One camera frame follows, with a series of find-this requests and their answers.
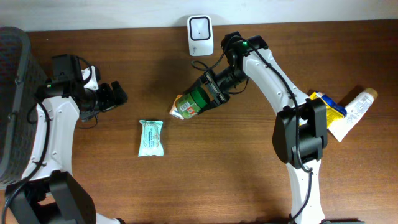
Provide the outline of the green lid jar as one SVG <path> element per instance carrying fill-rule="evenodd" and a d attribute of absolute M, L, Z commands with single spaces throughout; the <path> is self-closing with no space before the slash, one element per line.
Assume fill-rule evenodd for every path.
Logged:
<path fill-rule="evenodd" d="M 202 87 L 197 87 L 191 92 L 181 96 L 176 101 L 176 108 L 184 119 L 190 119 L 197 115 L 209 103 L 210 98 L 206 91 Z"/>

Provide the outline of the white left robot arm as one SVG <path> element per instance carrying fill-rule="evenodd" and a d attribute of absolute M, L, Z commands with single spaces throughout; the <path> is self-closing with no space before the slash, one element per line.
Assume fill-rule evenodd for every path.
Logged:
<path fill-rule="evenodd" d="M 128 96 L 119 82 L 99 84 L 99 69 L 72 54 L 54 56 L 53 77 L 34 91 L 34 145 L 20 181 L 6 187 L 4 212 L 18 223 L 123 223 L 96 211 L 93 199 L 72 174 L 78 120 L 96 119 Z"/>

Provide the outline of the teal wipes packet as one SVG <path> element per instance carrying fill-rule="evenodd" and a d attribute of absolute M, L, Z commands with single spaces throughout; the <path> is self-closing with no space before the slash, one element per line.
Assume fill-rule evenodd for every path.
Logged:
<path fill-rule="evenodd" d="M 162 121 L 140 120 L 142 134 L 138 156 L 163 156 L 164 148 L 160 141 Z"/>

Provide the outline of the yellow snack bag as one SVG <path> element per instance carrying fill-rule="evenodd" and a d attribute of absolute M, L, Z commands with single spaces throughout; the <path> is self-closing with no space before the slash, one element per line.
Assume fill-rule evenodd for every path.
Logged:
<path fill-rule="evenodd" d="M 314 91 L 309 98 L 311 100 L 315 100 L 317 98 L 322 99 L 323 103 L 326 105 L 326 126 L 329 128 L 334 121 L 341 120 L 346 117 L 348 114 L 347 110 L 337 104 L 333 99 L 331 99 L 328 95 L 320 92 Z"/>

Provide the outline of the white tube with cork cap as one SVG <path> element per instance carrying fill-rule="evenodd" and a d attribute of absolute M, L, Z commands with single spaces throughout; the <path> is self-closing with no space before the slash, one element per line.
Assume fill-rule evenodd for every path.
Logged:
<path fill-rule="evenodd" d="M 347 115 L 343 119 L 332 122 L 329 132 L 341 142 L 351 129 L 361 120 L 370 106 L 378 97 L 378 92 L 373 88 L 366 88 L 356 98 L 345 106 Z"/>

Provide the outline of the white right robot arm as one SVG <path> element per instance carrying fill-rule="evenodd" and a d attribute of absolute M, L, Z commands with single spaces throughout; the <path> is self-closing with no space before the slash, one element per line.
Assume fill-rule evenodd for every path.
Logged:
<path fill-rule="evenodd" d="M 323 223 L 319 173 L 323 150 L 328 144 L 326 106 L 322 100 L 312 100 L 297 88 L 278 66 L 260 35 L 245 39 L 239 32 L 233 32 L 225 35 L 221 48 L 221 57 L 227 59 L 228 67 L 220 73 L 213 71 L 214 65 L 199 60 L 191 62 L 203 75 L 186 92 L 193 93 L 205 85 L 212 97 L 202 96 L 195 102 L 196 114 L 227 103 L 233 87 L 252 80 L 275 113 L 272 145 L 289 173 L 292 192 L 289 223 Z"/>

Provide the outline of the orange small carton box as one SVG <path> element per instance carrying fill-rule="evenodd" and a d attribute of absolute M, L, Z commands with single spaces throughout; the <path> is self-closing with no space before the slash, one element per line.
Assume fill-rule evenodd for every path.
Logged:
<path fill-rule="evenodd" d="M 182 97 L 182 95 L 177 95 L 177 97 L 174 100 L 174 102 L 172 104 L 172 107 L 171 107 L 171 109 L 169 111 L 169 115 L 172 115 L 172 116 L 174 116 L 174 117 L 176 117 L 178 119 L 184 120 L 184 117 L 178 112 L 177 105 L 176 105 L 177 100 L 179 98 L 181 98 L 181 97 Z"/>

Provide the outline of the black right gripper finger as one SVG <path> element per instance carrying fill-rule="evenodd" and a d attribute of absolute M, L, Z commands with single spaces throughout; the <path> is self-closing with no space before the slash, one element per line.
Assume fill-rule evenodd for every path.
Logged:
<path fill-rule="evenodd" d="M 214 108 L 219 107 L 220 105 L 222 105 L 223 102 L 221 103 L 217 103 L 215 100 L 210 101 L 207 105 L 205 105 L 199 112 L 198 114 L 202 114 L 207 110 L 212 110 Z"/>
<path fill-rule="evenodd" d="M 206 78 L 205 76 L 200 76 L 200 77 L 198 77 L 198 78 L 194 81 L 194 83 L 193 83 L 189 88 L 187 88 L 187 89 L 183 92 L 183 94 L 188 94 L 188 93 L 192 92 L 192 91 L 195 90 L 196 88 L 201 87 L 202 84 L 205 84 L 206 82 L 207 82 L 207 78 Z"/>

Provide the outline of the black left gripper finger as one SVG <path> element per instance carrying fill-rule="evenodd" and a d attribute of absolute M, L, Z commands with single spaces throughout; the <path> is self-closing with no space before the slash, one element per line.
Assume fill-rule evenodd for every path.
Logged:
<path fill-rule="evenodd" d="M 111 83 L 114 93 L 114 104 L 116 106 L 123 105 L 127 102 L 128 96 L 127 93 L 123 90 L 120 83 L 118 81 L 114 81 Z"/>
<path fill-rule="evenodd" d="M 108 109 L 114 106 L 114 93 L 108 83 L 99 85 L 99 108 Z"/>

